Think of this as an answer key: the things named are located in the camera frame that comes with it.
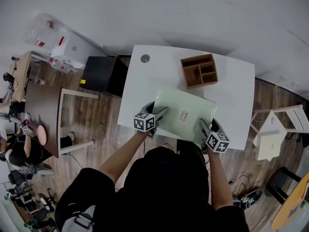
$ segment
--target person's arm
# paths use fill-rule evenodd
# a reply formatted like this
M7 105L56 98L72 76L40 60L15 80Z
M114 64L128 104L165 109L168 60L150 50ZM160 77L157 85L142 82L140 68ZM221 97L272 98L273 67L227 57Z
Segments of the person's arm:
M116 184L117 180L130 163L135 152L147 136L148 132L137 132L102 164L99 171L107 175L114 184Z
M28 158L30 156L30 151L31 151L31 137L29 137L28 135L26 135L24 151L25 151L26 156Z
M211 205L215 210L233 205L233 197L219 154L207 151L211 168Z
M0 108L5 107L5 106L7 106L7 105L9 104L10 97L11 97L11 96L10 96L9 93L7 92L7 93L5 94L5 96L4 96L4 98L3 98L3 102L0 102Z

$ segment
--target white wall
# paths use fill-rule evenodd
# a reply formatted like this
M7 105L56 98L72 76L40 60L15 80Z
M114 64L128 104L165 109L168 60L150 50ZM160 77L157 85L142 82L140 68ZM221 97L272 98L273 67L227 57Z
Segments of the white wall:
M0 0L0 55L33 49L22 43L25 26L45 12L106 52L130 54L134 44L210 51L254 63L257 76L304 93L308 11L309 0Z

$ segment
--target wooden compartment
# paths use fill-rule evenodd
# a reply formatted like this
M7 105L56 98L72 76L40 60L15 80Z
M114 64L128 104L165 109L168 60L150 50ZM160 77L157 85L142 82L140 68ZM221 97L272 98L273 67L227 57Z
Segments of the wooden compartment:
M202 84L202 75L198 65L183 68L183 73L187 82L187 86L195 86Z
M212 54L181 59L187 88L201 87L218 82Z

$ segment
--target black stool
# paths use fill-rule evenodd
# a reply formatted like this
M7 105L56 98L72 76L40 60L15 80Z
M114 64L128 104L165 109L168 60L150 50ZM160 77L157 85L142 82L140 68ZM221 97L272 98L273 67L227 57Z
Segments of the black stool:
M288 198L288 195L282 190L287 178L290 177L293 180L300 182L301 178L285 167L279 168L269 179L266 184L265 195L267 197L274 196L280 204Z

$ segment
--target floor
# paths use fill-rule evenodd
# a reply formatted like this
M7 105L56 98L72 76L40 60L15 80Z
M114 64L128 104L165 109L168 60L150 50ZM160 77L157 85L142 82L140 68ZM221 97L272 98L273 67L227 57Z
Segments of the floor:
M130 58L121 58L128 66ZM81 72L65 74L53 70L49 66L45 66L44 73L45 83L47 85L62 86L73 90L95 93L89 90L79 88L79 82L82 76ZM296 105L297 102L305 102L298 96L277 89L278 103L277 107L285 107ZM117 119L120 109L121 99L109 97L100 94L99 99L87 98L69 98L65 97L63 104L63 127L61 133L66 135L69 131L74 131L76 140L93 139L95 144L87 149L73 151L74 156L82 167L99 168L99 166L119 147L121 147L134 133L133 129L125 128L117 125ZM267 109L276 106L276 89L274 86L265 82L255 81L254 108ZM266 117L257 117L257 120L263 121ZM279 119L285 126L290 125L290 121L285 116L279 116ZM285 140L282 143L280 156L272 161L256 161L254 146L251 142L247 142L244 151L228 150L227 153L220 156L227 179L235 181L242 174L248 176L250 183L246 177L241 177L231 185L232 193L242 193L250 188L261 188L264 186L269 177L281 166L287 167L290 171L296 172L300 162L303 147L301 143L296 141L297 135L294 135L290 140ZM145 151L156 146L168 142L173 149L176 147L176 140L157 136L153 139L146 139ZM70 155L60 156L58 159L51 157L46 161L50 164L55 176L35 176L32 183L36 192L47 194L47 188L51 188L61 197L66 188L70 185L73 179L79 173L81 167ZM134 162L134 160L143 156L143 144L138 149L136 155L132 159L120 180L116 184L119 189L123 186L126 174ZM291 182L287 182L283 190L287 190ZM267 222L271 214L279 206L279 203L274 198L262 196L259 202L245 211L247 223L252 232L260 231Z

